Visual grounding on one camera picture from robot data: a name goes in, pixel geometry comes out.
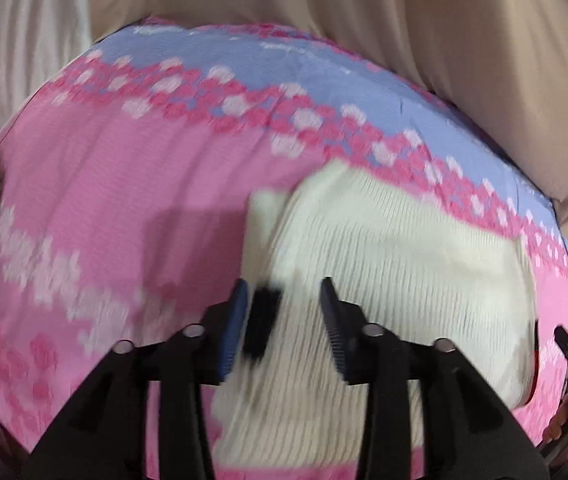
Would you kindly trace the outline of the pink floral bed sheet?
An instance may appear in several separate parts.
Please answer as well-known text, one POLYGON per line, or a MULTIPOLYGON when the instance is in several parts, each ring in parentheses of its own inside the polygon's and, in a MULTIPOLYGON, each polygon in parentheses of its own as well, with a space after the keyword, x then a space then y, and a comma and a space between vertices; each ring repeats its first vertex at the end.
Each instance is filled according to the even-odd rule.
POLYGON ((241 273, 253 193, 360 169, 520 240, 534 276, 534 385, 506 407, 537 445, 561 399, 568 243, 550 202, 454 106, 279 26, 130 26, 52 76, 0 136, 0 423, 30 454, 112 346, 168 340, 248 285, 231 371, 203 386, 212 479, 359 479, 349 463, 213 456, 218 388, 264 356, 281 293, 241 273))

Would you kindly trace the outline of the beige curtain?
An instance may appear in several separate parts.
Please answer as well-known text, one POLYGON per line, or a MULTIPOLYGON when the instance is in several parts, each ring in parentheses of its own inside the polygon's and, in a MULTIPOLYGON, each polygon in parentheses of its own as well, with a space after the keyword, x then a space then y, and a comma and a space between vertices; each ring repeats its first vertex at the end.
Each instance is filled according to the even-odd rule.
POLYGON ((293 26, 432 90, 554 200, 568 237, 568 0, 90 0, 95 38, 148 15, 293 26))

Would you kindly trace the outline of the red white black knit sweater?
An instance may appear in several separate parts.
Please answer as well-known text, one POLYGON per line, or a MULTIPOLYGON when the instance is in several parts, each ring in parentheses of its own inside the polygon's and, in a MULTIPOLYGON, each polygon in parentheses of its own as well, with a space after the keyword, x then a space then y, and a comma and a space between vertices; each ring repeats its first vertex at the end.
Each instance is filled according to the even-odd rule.
POLYGON ((248 203, 241 273, 281 293, 258 363, 239 362, 215 393, 224 467, 352 462, 366 390, 339 377, 320 286, 400 338, 451 339, 510 408, 534 385, 534 276, 524 245, 456 220, 430 200, 331 162, 291 193, 248 203))

